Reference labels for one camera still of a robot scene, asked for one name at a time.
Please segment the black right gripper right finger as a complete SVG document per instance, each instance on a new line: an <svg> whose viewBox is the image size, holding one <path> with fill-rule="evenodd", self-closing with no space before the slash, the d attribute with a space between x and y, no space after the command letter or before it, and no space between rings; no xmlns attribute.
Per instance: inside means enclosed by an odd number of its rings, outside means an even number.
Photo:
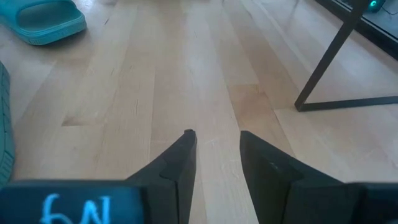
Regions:
<svg viewBox="0 0 398 224"><path fill-rule="evenodd" d="M241 131L244 177L259 224L350 224L358 188Z"/></svg>

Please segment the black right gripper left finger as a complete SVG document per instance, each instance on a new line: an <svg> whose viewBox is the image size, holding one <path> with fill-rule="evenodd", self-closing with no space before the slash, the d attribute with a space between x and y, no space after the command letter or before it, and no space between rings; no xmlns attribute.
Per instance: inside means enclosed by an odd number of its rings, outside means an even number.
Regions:
<svg viewBox="0 0 398 224"><path fill-rule="evenodd" d="M144 224L188 224L197 171L197 136L186 129L170 147L126 179L139 187Z"/></svg>

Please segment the green rubber slide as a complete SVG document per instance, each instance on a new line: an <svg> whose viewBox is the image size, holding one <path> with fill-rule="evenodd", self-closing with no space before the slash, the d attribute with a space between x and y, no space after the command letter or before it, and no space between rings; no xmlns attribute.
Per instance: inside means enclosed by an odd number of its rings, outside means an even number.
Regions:
<svg viewBox="0 0 398 224"><path fill-rule="evenodd" d="M0 0L0 24L30 45L47 45L86 29L72 0Z"/></svg>
<svg viewBox="0 0 398 224"><path fill-rule="evenodd" d="M0 188L9 182L15 160L9 92L10 76L0 61Z"/></svg>

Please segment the blue tape label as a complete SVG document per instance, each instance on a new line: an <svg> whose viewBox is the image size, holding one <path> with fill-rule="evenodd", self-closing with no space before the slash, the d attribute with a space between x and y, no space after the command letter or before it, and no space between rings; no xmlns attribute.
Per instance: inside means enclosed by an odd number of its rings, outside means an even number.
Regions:
<svg viewBox="0 0 398 224"><path fill-rule="evenodd" d="M137 188L20 186L0 190L0 224L144 224Z"/></svg>

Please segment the wooden shelf with black frame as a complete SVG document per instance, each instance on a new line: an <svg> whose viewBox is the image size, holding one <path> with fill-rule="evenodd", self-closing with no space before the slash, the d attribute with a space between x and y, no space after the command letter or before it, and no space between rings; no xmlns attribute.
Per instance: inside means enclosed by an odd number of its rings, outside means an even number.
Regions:
<svg viewBox="0 0 398 224"><path fill-rule="evenodd" d="M375 106L375 105L390 105L398 104L398 96L383 96L375 98L363 98L354 100L340 100L340 101L327 101L318 103L307 103L306 100L326 72L333 59L348 39L356 25L360 22L363 13L368 8L370 0L355 0L353 9L350 15L343 21L343 25L335 35L331 44L323 54L317 67L314 69L312 75L306 82L303 90L300 92L296 99L294 106L297 111L319 111L319 110L334 110L342 108L354 108L362 106Z"/></svg>

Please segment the black metal table frame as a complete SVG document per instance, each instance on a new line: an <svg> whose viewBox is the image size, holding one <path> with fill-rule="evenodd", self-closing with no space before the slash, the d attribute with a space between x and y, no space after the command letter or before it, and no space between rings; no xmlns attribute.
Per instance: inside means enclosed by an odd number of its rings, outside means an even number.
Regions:
<svg viewBox="0 0 398 224"><path fill-rule="evenodd" d="M345 22L351 15L351 2L355 0L315 0L334 16ZM387 1L388 6L398 9L398 0L371 0L380 5L378 12L364 12L355 31L375 44L385 53L398 61L398 11L387 12L383 9Z"/></svg>

